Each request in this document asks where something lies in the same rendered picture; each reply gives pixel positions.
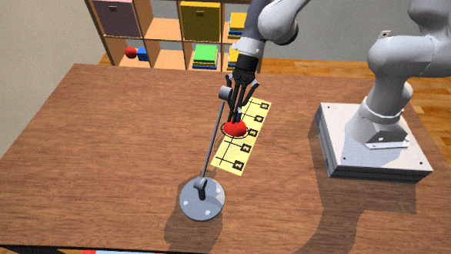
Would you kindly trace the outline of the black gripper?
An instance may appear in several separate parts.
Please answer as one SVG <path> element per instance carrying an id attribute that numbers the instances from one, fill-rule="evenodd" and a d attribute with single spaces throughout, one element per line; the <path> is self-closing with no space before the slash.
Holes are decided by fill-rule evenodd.
<path id="1" fill-rule="evenodd" d="M 256 68 L 257 68 L 258 62 L 259 62 L 259 58 L 239 53 L 237 61 L 236 61 L 235 69 L 233 70 L 233 72 L 231 74 L 225 75 L 225 78 L 227 81 L 226 87 L 230 87 L 230 88 L 232 87 L 232 77 L 235 80 L 235 88 L 234 88 L 232 97 L 230 99 L 233 111 L 235 108 L 235 103 L 236 103 L 236 98 L 237 98 L 237 95 L 239 92 L 239 87 L 240 87 L 240 85 L 242 85 L 241 91 L 239 94 L 239 99 L 238 99 L 238 102 L 236 105 L 236 109 L 235 109 L 235 112 L 234 112 L 234 115 L 232 118 L 232 124 L 236 123 L 236 117 L 237 117 L 238 111 L 241 110 L 243 106 L 246 106 L 246 104 L 248 103 L 249 99 L 251 98 L 253 92 L 259 86 L 259 83 L 255 80 L 255 78 L 256 78 L 255 73 L 256 73 Z M 251 82 L 252 82 L 252 87 L 249 90 L 249 93 L 246 96 L 244 102 L 242 102 L 245 91 L 246 91 L 246 87 Z"/>

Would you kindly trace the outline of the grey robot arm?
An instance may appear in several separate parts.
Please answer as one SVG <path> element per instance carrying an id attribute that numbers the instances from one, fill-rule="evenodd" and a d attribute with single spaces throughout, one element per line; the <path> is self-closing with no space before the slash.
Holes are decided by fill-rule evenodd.
<path id="1" fill-rule="evenodd" d="M 310 1 L 252 0 L 241 38 L 232 49 L 258 58 L 266 41 L 290 44 L 299 32 L 296 16 Z M 367 58 L 375 83 L 344 125 L 368 150 L 409 147 L 409 127 L 401 116 L 413 97 L 407 79 L 451 77 L 451 0 L 410 0 L 408 14 L 420 36 L 376 41 Z"/>

